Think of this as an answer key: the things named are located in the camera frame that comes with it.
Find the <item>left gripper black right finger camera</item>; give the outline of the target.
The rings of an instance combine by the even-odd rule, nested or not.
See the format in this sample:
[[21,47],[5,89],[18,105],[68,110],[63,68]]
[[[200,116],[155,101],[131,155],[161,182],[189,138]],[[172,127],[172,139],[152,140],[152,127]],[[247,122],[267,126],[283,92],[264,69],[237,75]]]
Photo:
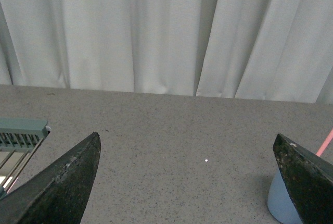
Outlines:
[[302,223],[332,223],[332,164],[280,133],[273,152]]

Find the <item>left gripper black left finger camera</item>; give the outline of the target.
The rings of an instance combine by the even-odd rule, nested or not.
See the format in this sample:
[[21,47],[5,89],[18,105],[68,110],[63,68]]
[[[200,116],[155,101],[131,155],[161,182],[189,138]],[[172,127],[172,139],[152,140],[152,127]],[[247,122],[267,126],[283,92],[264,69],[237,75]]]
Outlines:
[[1,223],[80,223],[100,152],[99,134],[93,132],[1,199]]

